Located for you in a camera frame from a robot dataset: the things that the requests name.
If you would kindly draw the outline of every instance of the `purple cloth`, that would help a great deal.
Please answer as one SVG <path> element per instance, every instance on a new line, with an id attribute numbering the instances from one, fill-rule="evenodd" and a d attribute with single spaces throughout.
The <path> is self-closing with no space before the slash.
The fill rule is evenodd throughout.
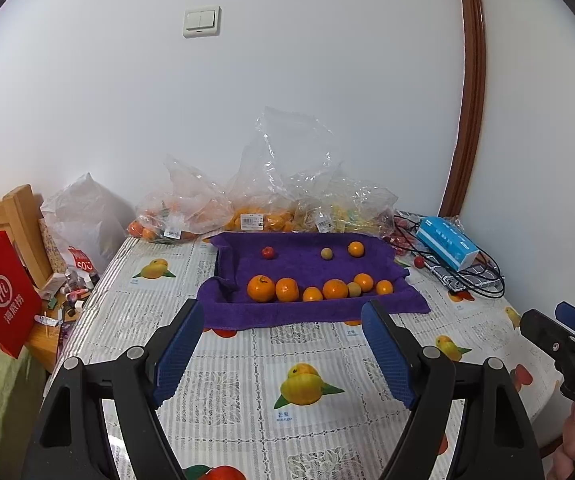
<path id="1" fill-rule="evenodd" d="M 365 254 L 354 258 L 347 253 L 350 242 L 359 241 Z M 323 290 L 327 280 L 351 282 L 359 272 L 368 273 L 375 282 L 390 280 L 394 292 L 378 296 L 390 314 L 429 312 L 427 301 L 407 282 L 410 272 L 394 263 L 394 248 L 366 235 L 319 233 L 221 233 L 211 239 L 218 248 L 215 275 L 198 290 L 197 299 L 205 309 L 205 327 L 226 330 L 277 326 L 312 321 L 350 321 L 360 319 L 366 301 L 377 297 L 374 291 L 358 298 L 294 303 L 256 303 L 247 295 L 247 284 L 257 274 L 273 282 L 293 278 L 301 294 L 308 286 Z M 263 247 L 276 251 L 273 260 L 260 254 Z M 331 260 L 321 258 L 321 249 L 329 247 Z"/>

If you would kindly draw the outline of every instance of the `blue box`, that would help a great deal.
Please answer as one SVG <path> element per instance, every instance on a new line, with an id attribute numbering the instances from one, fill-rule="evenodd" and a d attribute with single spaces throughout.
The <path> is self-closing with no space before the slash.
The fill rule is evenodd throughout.
<path id="1" fill-rule="evenodd" d="M 427 216 L 416 236 L 454 270 L 470 267 L 479 248 L 452 224 L 438 216 Z"/>

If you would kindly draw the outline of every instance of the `silver bolt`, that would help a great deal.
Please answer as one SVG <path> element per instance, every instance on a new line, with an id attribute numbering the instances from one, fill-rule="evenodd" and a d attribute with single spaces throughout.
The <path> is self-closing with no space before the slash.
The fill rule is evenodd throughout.
<path id="1" fill-rule="evenodd" d="M 145 353 L 145 350 L 142 349 L 142 346 L 132 346 L 127 351 L 127 357 L 134 360 L 134 359 L 138 359 L 139 357 L 141 357 L 144 353 Z"/>
<path id="2" fill-rule="evenodd" d="M 423 355 L 428 359 L 438 359 L 441 356 L 441 351 L 435 346 L 426 346 L 423 349 Z"/>
<path id="3" fill-rule="evenodd" d="M 68 357 L 67 359 L 65 359 L 65 362 L 62 364 L 62 366 L 66 370 L 72 370 L 72 368 L 76 368 L 77 365 L 78 365 L 78 358 L 77 357 Z"/>
<path id="4" fill-rule="evenodd" d="M 490 357 L 488 359 L 488 366 L 494 370 L 503 370 L 503 361 L 498 357 Z"/>

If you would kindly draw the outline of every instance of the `white patterned tablecloth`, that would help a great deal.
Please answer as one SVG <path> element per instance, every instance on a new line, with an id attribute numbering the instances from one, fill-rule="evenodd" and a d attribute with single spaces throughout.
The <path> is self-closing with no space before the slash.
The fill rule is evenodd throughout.
<path id="1" fill-rule="evenodd" d="M 134 278 L 156 258 L 167 261 L 174 278 Z M 90 364 L 144 344 L 187 298 L 196 297 L 215 261 L 215 248 L 200 240 L 176 246 L 126 240 L 86 304 L 57 368 L 71 355 Z M 407 280 L 431 312 L 393 315 L 396 324 L 421 345 L 448 335 L 471 349 L 463 355 L 466 362 L 480 364 L 495 355 L 508 370 L 522 365 L 533 380 L 519 394 L 535 418 L 560 376 L 551 359 L 514 328 L 507 301 L 475 294 L 450 298 L 434 278 L 414 268 Z M 308 406 L 274 409 L 288 370 L 298 363 L 316 368 L 343 392 Z M 131 479 L 113 402 L 104 401 L 104 410 L 120 477 Z M 463 402 L 453 402 L 447 451 L 437 458 L 433 479 L 447 474 L 462 412 Z M 346 323 L 204 332 L 176 394 L 158 410 L 182 468 L 230 465 L 246 480 L 376 480 L 408 414 L 389 392 L 360 325 Z"/>

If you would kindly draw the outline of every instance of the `red paper bag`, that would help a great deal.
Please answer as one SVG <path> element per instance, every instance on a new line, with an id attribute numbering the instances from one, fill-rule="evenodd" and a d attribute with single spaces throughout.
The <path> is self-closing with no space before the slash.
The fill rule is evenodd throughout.
<path id="1" fill-rule="evenodd" d="M 41 299 L 5 231 L 0 231 L 0 348 L 18 357 Z"/>

